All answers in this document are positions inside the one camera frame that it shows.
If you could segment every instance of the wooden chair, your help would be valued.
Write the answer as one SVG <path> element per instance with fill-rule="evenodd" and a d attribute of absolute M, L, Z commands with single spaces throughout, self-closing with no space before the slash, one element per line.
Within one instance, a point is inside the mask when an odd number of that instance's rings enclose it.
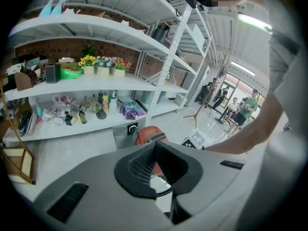
<path fill-rule="evenodd" d="M 2 80 L 6 76 L 7 75 L 0 76 L 0 99 L 2 99 L 4 112 L 7 116 L 7 120 L 0 122 L 0 141 L 3 140 L 3 137 L 6 134 L 7 130 L 12 129 L 16 137 L 18 138 L 21 146 L 5 147 L 4 144 L 1 143 L 0 157 L 3 160 L 4 166 L 8 173 L 8 177 L 11 181 L 35 184 L 35 181 L 32 180 L 33 164 L 35 157 L 21 141 L 20 136 L 16 130 L 19 125 L 20 114 L 24 111 L 31 110 L 31 106 L 29 104 L 28 98 L 26 98 L 24 103 L 22 103 L 22 100 L 19 100 L 16 105 L 16 110 L 18 110 L 17 112 L 15 112 L 15 119 L 11 120 L 6 106 L 2 84 Z"/>

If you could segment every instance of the black speaker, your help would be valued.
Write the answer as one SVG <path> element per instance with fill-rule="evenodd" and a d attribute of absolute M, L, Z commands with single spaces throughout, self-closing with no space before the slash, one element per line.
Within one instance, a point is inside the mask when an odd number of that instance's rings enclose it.
<path fill-rule="evenodd" d="M 61 65 L 53 64 L 45 66 L 46 83 L 57 83 L 61 78 Z"/>

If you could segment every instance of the concrete floor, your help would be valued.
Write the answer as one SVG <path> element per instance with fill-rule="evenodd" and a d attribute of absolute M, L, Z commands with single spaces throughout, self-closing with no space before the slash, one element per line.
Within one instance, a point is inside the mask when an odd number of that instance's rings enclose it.
<path fill-rule="evenodd" d="M 155 116 L 150 125 L 159 127 L 170 142 L 181 143 L 194 130 L 193 118 L 183 118 L 196 113 L 200 105 L 184 107 L 179 113 L 170 112 Z M 228 137 L 221 126 L 211 119 L 203 108 L 198 115 L 198 130 L 205 133 L 205 146 L 220 142 Z M 116 150 L 111 129 L 27 143 L 36 157 L 36 185 L 15 183 L 17 191 L 33 201 L 51 182 L 65 174 L 84 160 Z"/>

